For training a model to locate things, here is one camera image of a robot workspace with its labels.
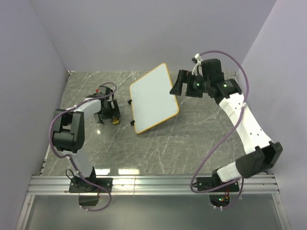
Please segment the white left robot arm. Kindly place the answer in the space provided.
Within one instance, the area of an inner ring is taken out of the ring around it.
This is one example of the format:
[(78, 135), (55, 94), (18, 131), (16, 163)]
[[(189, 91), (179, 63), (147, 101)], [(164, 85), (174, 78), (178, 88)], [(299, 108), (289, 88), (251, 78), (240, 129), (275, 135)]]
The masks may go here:
[(101, 189), (102, 186), (98, 184), (94, 166), (83, 151), (85, 120), (93, 116), (98, 124), (110, 119), (112, 124), (117, 125), (121, 115), (114, 98), (115, 91), (103, 84), (94, 94), (74, 107), (55, 110), (49, 128), (51, 150), (58, 158), (67, 158), (70, 161), (73, 168), (72, 185), (87, 193), (96, 188)]

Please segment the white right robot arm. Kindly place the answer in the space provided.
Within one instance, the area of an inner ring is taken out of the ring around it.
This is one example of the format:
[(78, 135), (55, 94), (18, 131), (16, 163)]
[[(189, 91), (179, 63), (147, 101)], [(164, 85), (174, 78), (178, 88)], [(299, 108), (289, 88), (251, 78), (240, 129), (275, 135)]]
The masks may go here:
[(208, 94), (226, 113), (235, 127), (245, 155), (212, 172), (210, 182), (202, 190), (225, 190), (239, 178), (250, 178), (271, 169), (279, 159), (283, 147), (260, 127), (246, 104), (245, 96), (235, 79), (225, 79), (219, 59), (195, 60), (193, 71), (180, 70), (170, 94), (180, 96), (183, 84), (185, 95), (201, 98)]

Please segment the yellow-framed whiteboard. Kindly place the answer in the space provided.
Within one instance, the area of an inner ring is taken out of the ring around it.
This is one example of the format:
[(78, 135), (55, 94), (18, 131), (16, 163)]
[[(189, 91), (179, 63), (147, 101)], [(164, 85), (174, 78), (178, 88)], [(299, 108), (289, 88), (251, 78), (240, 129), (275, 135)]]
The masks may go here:
[(176, 116), (179, 105), (169, 92), (173, 84), (165, 63), (160, 64), (130, 85), (134, 130), (141, 134)]

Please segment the yellow whiteboard eraser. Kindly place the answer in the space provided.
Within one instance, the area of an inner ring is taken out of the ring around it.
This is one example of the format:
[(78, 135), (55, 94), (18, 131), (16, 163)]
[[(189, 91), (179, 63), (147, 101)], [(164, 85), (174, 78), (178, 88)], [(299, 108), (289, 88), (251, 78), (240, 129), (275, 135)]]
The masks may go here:
[(112, 120), (112, 124), (113, 125), (119, 124), (119, 118), (114, 117), (113, 120)]

